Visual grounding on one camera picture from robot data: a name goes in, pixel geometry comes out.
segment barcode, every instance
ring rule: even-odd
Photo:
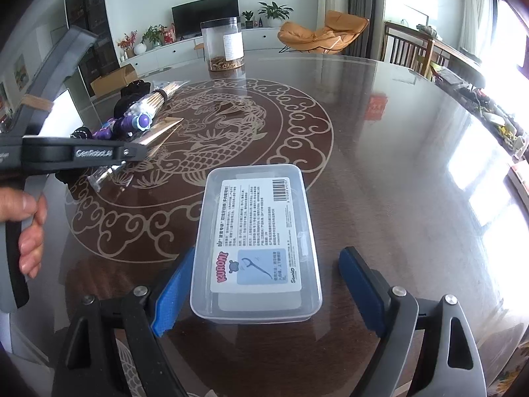
[[[272,181],[272,191],[274,201],[287,201],[287,181],[285,179],[274,179]]]

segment blue illustration panel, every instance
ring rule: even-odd
[[[282,248],[241,249],[228,266],[228,273],[237,273],[239,285],[288,283],[287,251]]]

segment orange lounge chair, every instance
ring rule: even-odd
[[[335,54],[356,40],[368,24],[369,19],[329,10],[325,15],[325,27],[318,31],[311,31],[294,22],[285,22],[277,38],[285,45],[281,52],[294,49]]]

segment round dining table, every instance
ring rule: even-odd
[[[160,339],[184,388],[200,396],[351,394],[379,340],[340,276],[346,246],[415,297],[455,295],[490,384],[529,320],[528,214],[506,151],[408,68],[277,51],[246,52],[244,62],[210,72],[194,60],[145,77],[188,81],[157,115],[183,122],[100,192],[87,174],[68,185],[48,178],[42,270],[29,282],[28,304],[11,315],[14,353],[23,351],[18,340],[30,340],[53,368],[83,295],[119,297],[155,284],[195,244],[211,170],[291,163],[305,183],[322,306],[304,322],[226,325],[199,318],[187,300]],[[131,393],[143,395],[126,338],[116,338]],[[421,341],[417,331],[401,393]]]

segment television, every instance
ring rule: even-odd
[[[200,23],[239,16],[239,0],[199,0],[173,7],[178,37],[202,34]]]

